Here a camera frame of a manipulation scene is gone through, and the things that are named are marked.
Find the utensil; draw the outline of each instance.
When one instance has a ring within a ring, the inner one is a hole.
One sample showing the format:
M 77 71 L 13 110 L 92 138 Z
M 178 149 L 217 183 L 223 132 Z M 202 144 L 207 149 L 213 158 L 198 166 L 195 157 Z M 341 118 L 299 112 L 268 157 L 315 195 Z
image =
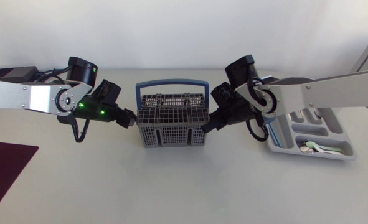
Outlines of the utensil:
M 311 149 L 310 147 L 307 146 L 301 146 L 300 151 L 305 154 L 314 154 L 314 149 Z
M 315 147 L 319 147 L 320 149 L 324 149 L 324 150 L 327 150 L 327 151 L 335 151 L 335 152 L 341 152 L 342 151 L 340 148 L 336 148 L 336 147 L 320 146 L 320 145 L 316 144 L 313 141 L 307 141 L 307 142 L 305 142 L 305 145 L 307 147 L 310 147 L 310 148 L 313 148 L 313 149 L 315 149 Z
M 330 154 L 334 154 L 334 155 L 342 155 L 342 156 L 343 156 L 343 153 L 341 153 L 341 152 L 325 151 L 325 150 L 321 149 L 321 148 L 320 148 L 320 147 L 318 147 L 318 146 L 314 146 L 314 149 L 315 149 L 315 150 L 317 150 L 318 152 L 330 153 Z

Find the white table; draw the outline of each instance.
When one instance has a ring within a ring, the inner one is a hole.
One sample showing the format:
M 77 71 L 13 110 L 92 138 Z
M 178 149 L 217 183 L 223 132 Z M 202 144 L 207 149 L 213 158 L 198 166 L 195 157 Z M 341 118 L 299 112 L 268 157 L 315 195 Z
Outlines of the white table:
M 100 70 L 97 84 L 115 82 L 117 103 L 136 111 L 135 83 L 174 77 L 210 90 L 227 81 L 223 70 Z M 0 223 L 368 223 L 368 110 L 337 111 L 356 161 L 269 152 L 244 123 L 212 131 L 204 147 L 145 149 L 137 126 L 92 121 L 78 144 L 55 116 L 0 110 L 0 142 L 39 146 Z

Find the black cable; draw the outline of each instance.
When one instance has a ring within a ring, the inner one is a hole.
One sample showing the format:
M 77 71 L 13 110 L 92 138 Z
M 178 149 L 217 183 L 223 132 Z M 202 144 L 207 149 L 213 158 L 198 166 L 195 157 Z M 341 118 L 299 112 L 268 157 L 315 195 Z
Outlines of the black cable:
M 248 77 L 248 80 L 247 80 L 247 90 L 248 90 L 250 96 L 255 101 L 257 101 L 257 103 L 261 104 L 262 106 L 267 105 L 267 102 L 264 99 L 260 99 L 260 97 L 258 97 L 258 95 L 256 94 L 255 90 L 253 89 L 253 87 L 256 85 L 256 82 L 254 82 L 254 81 L 259 81 L 262 84 L 264 84 L 263 80 L 261 78 L 257 78 L 257 77 L 254 77 L 254 78 L 251 79 L 249 73 L 250 73 L 250 66 L 248 66 L 247 69 L 246 69 L 246 74 L 247 74 L 247 77 Z
M 60 70 L 63 70 L 63 68 L 54 68 L 54 69 L 51 69 L 51 70 L 48 70 L 48 71 L 44 71 L 44 72 L 37 72 L 36 74 L 36 77 L 40 77 L 41 75 L 44 75 L 46 73 L 49 73 L 49 72 L 56 72 L 56 71 L 60 71 Z
M 64 69 L 60 69 L 60 70 L 56 70 L 50 74 L 46 74 L 46 75 L 42 75 L 40 76 L 35 82 L 45 82 L 47 79 L 51 78 L 51 77 L 55 77 L 57 78 L 62 84 L 65 84 L 65 82 L 60 78 L 58 77 L 58 75 L 62 74 L 62 73 L 65 73 L 67 71 L 69 71 L 70 69 L 72 69 L 73 66 L 68 66 Z
M 76 142 L 80 143 L 80 142 L 82 142 L 84 140 L 89 125 L 90 125 L 90 120 L 89 119 L 86 119 L 85 120 L 85 124 L 84 124 L 84 128 L 83 128 L 83 131 L 82 131 L 82 134 L 79 137 L 78 136 L 78 125 L 77 125 L 77 122 L 75 122 L 75 124 L 72 124 L 74 139 L 76 140 Z
M 264 142 L 268 139 L 270 133 L 268 133 L 268 130 L 267 130 L 267 127 L 265 125 L 263 125 L 261 127 L 261 129 L 263 130 L 264 132 L 264 137 L 260 137 L 258 135 L 256 135 L 256 133 L 254 133 L 253 129 L 252 129 L 252 125 L 250 124 L 250 120 L 247 120 L 246 121 L 246 126 L 247 126 L 247 129 L 248 131 L 250 131 L 250 134 L 257 140 L 257 141 L 260 141 L 260 142 Z

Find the black motor joint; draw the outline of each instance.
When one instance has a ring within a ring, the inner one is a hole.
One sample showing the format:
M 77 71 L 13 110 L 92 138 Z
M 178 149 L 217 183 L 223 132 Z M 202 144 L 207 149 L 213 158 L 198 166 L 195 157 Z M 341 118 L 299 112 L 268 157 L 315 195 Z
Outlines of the black motor joint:
M 250 133 L 257 140 L 265 141 L 268 137 L 268 131 L 265 128 L 261 112 L 235 91 L 236 88 L 247 83 L 250 95 L 259 101 L 260 104 L 265 103 L 255 93 L 252 93 L 255 85 L 263 83 L 263 80 L 257 74 L 253 57 L 251 55 L 242 57 L 226 67 L 225 72 L 229 83 L 224 82 L 211 92 L 218 108 L 210 114 L 209 122 L 202 126 L 203 132 L 208 133 L 214 128 L 220 130 L 227 124 L 237 124 L 245 121 L 248 124 Z M 256 119 L 257 124 L 262 127 L 265 134 L 264 138 L 255 136 L 253 133 L 249 122 L 252 119 Z

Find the metal spoon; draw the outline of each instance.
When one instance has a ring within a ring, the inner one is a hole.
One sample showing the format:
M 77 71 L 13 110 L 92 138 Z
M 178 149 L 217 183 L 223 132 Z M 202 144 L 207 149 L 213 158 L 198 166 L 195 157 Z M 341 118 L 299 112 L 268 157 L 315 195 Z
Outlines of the metal spoon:
M 307 146 L 301 146 L 300 151 L 305 154 L 314 154 L 314 149 L 311 149 L 310 147 Z

